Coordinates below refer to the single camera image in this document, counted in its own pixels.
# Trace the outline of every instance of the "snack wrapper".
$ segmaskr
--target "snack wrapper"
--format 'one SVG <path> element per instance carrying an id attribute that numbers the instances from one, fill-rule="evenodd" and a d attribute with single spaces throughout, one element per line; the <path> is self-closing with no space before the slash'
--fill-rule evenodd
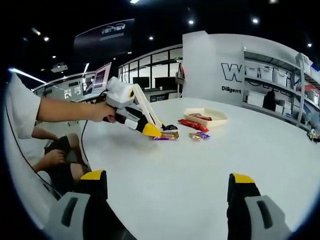
<path id="1" fill-rule="evenodd" d="M 192 139 L 201 139 L 201 137 L 197 133 L 189 133 L 189 137 Z"/>
<path id="2" fill-rule="evenodd" d="M 154 137 L 153 140 L 177 140 L 179 138 L 179 134 L 177 131 L 166 131 L 162 132 L 162 136 Z"/>
<path id="3" fill-rule="evenodd" d="M 202 138 L 202 139 L 208 139 L 208 138 L 210 138 L 210 135 L 209 135 L 209 134 L 206 134 L 206 133 L 204 133 L 204 132 L 202 132 L 202 131 L 198 131 L 196 134 L 198 134 L 198 136 L 199 136 L 200 138 Z"/>

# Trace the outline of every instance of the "human arm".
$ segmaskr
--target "human arm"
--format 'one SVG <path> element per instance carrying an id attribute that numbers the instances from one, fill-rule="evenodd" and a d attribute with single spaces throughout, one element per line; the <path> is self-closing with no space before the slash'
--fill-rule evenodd
<path id="1" fill-rule="evenodd" d="M 104 117 L 107 117 L 110 122 L 115 122 L 115 114 L 115 109 L 104 102 L 86 104 L 46 97 L 41 98 L 36 119 L 51 123 L 78 120 L 101 122 Z"/>
<path id="2" fill-rule="evenodd" d="M 38 126 L 35 126 L 33 128 L 31 136 L 35 139 L 49 139 L 49 140 L 53 140 L 53 141 L 56 141 L 59 139 L 55 134 L 53 134 L 49 131 L 46 131 Z"/>
<path id="3" fill-rule="evenodd" d="M 53 168 L 59 164 L 66 163 L 64 159 L 64 152 L 58 149 L 54 149 L 44 155 L 38 163 L 32 166 L 32 168 L 37 173 Z"/>
<path id="4" fill-rule="evenodd" d="M 36 119 L 45 122 L 93 120 L 100 122 L 107 117 L 114 123 L 115 110 L 105 103 L 85 104 L 41 98 L 12 74 L 6 94 L 6 108 L 12 111 L 17 136 L 20 139 L 32 137 Z"/>

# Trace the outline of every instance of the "white storage box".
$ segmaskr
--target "white storage box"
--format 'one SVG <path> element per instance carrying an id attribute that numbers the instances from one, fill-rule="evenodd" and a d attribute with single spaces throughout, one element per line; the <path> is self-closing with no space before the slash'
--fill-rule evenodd
<path id="1" fill-rule="evenodd" d="M 292 117 L 291 109 L 289 109 L 289 108 L 283 108 L 283 115 L 285 115 L 285 116 L 288 117 L 288 118 L 291 118 L 291 117 Z"/>
<path id="2" fill-rule="evenodd" d="M 272 81 L 272 69 L 271 68 L 267 68 L 267 67 L 259 67 L 260 70 L 260 76 L 262 79 L 264 80 L 269 80 Z"/>
<path id="3" fill-rule="evenodd" d="M 315 104 L 319 103 L 319 94 L 315 90 L 307 91 L 306 95 Z"/>
<path id="4" fill-rule="evenodd" d="M 287 86 L 287 75 L 279 72 L 278 70 L 274 70 L 272 72 L 272 81 L 277 84 L 281 84 L 283 86 Z"/>
<path id="5" fill-rule="evenodd" d="M 245 66 L 245 75 L 257 78 L 258 77 L 258 68 L 255 66 Z"/>
<path id="6" fill-rule="evenodd" d="M 210 117 L 212 121 L 207 121 L 194 116 L 190 116 L 190 114 L 201 114 L 204 117 Z M 192 122 L 201 124 L 207 129 L 224 125 L 228 120 L 227 116 L 223 112 L 209 108 L 187 108 L 184 111 L 184 118 Z"/>
<path id="7" fill-rule="evenodd" d="M 262 108 L 262 106 L 264 105 L 264 98 L 259 99 L 252 96 L 248 96 L 247 103 Z"/>
<path id="8" fill-rule="evenodd" d="M 276 113 L 282 114 L 283 111 L 284 111 L 284 107 L 283 106 L 278 105 L 278 104 L 275 106 L 275 112 Z"/>
<path id="9" fill-rule="evenodd" d="M 248 91 L 247 103 L 258 107 L 263 106 L 265 95 L 256 91 Z"/>
<path id="10" fill-rule="evenodd" d="M 279 100 L 279 105 L 282 106 L 284 109 L 291 110 L 291 103 L 285 100 Z"/>
<path id="11" fill-rule="evenodd" d="M 311 75 L 310 61 L 309 58 L 303 53 L 299 52 L 297 56 L 295 56 L 296 64 L 300 66 L 300 61 L 303 62 L 304 71 Z"/>

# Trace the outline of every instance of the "tray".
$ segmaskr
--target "tray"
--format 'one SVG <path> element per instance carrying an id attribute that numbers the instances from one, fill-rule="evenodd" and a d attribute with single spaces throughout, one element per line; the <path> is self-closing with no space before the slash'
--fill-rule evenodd
<path id="1" fill-rule="evenodd" d="M 207 121 L 194 116 L 189 116 L 189 114 L 201 114 L 205 117 L 211 117 L 212 121 Z M 227 116 L 223 112 L 209 108 L 187 108 L 184 111 L 184 118 L 201 124 L 205 126 L 207 129 L 224 125 L 228 120 Z"/>

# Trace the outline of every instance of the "white sleeve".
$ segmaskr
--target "white sleeve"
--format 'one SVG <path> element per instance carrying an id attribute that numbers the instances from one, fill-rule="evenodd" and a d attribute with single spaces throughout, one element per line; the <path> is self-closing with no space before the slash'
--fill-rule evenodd
<path id="1" fill-rule="evenodd" d="M 12 102 L 13 120 L 18 138 L 30 139 L 41 98 L 26 88 L 16 73 L 12 74 L 8 93 Z"/>

